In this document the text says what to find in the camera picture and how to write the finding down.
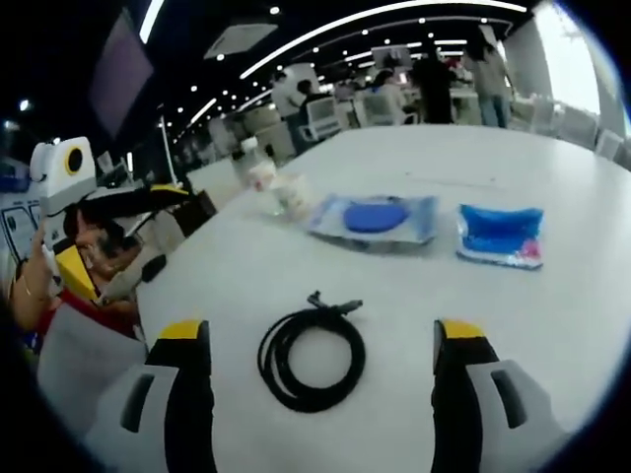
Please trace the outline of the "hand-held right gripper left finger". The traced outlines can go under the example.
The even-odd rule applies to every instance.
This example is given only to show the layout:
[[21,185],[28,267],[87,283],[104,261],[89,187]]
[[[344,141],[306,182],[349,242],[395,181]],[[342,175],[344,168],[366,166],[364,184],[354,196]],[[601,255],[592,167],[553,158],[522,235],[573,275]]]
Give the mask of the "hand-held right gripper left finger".
[[167,326],[101,396],[87,447],[108,472],[215,472],[209,323]]

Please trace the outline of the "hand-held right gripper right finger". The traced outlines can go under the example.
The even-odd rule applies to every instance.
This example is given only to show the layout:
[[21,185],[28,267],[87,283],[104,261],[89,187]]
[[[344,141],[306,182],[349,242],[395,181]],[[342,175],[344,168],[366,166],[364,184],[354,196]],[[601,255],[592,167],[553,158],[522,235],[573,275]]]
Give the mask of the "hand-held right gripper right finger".
[[474,324],[434,322],[433,375],[433,472],[538,472],[569,439],[549,394]]

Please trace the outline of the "person's left hand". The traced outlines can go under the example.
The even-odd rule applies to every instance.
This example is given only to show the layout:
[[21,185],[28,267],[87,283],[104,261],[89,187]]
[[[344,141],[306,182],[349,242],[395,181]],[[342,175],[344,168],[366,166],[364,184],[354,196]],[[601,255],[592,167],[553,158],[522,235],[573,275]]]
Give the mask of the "person's left hand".
[[52,271],[44,254],[44,235],[44,227],[40,226],[32,240],[31,256],[22,265],[20,277],[16,281],[30,298],[39,301],[48,298],[52,280]]

